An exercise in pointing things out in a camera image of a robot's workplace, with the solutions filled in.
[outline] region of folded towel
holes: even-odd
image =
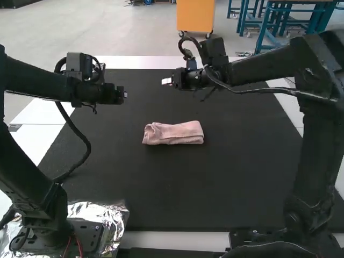
[[[203,130],[199,121],[190,121],[177,125],[160,123],[148,124],[145,127],[143,144],[202,144]]]

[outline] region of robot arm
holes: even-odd
[[[123,103],[126,98],[123,87],[115,87],[101,80],[105,65],[101,66],[98,62],[98,77],[94,80],[92,56],[68,53],[64,62],[67,64],[63,74],[51,73],[7,56],[0,45],[1,117],[4,117],[5,91],[71,102],[74,107],[81,107],[82,103]],[[27,157],[3,121],[0,121],[0,150],[0,189],[11,198],[14,210],[22,215],[24,226],[11,243],[11,250],[42,252],[63,247],[72,234],[77,234],[75,230],[80,228],[75,224],[78,222],[66,219],[66,192]]]
[[[192,41],[204,68],[197,69],[182,42]],[[305,243],[330,220],[335,181],[344,155],[344,30],[291,39],[290,44],[229,63],[222,38],[198,43],[183,38],[186,68],[163,84],[180,90],[213,87],[234,94],[296,96],[304,113],[304,137],[293,191],[284,204],[286,241]],[[236,86],[294,76],[296,88],[237,90]]]

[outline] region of black mat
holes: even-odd
[[[301,137],[273,95],[216,92],[199,102],[190,92],[160,86],[168,70],[108,70],[124,85],[121,106],[76,110],[71,118],[92,143],[92,155],[65,185],[69,199],[125,199],[127,230],[228,231],[282,227],[283,200],[292,188]],[[266,87],[265,83],[252,85]],[[146,146],[147,123],[199,120],[203,145]],[[40,164],[53,177],[85,151],[65,126]],[[333,231],[344,232],[337,196]]]

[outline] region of orange cart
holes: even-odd
[[[204,32],[205,38],[213,33],[216,0],[178,0],[177,30],[183,37],[185,32]]]

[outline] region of blue workbench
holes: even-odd
[[[280,47],[282,44],[276,39],[276,36],[279,31],[278,36],[282,37],[287,27],[300,27],[305,30],[306,34],[324,31],[339,1],[271,0],[267,1],[266,7],[264,7],[264,0],[260,2],[259,5],[259,0],[255,0],[254,7],[249,8],[249,0],[242,0],[240,8],[233,8],[232,0],[230,0],[227,13],[227,17],[230,18],[232,12],[240,10],[236,32],[241,37],[243,36],[244,29],[247,27],[258,27],[260,29],[255,54],[260,53],[264,49]],[[294,4],[314,5],[314,7],[309,9],[293,9]],[[291,12],[311,12],[312,16],[309,20],[296,20],[290,16]],[[264,37],[267,37],[272,45],[263,45]]]

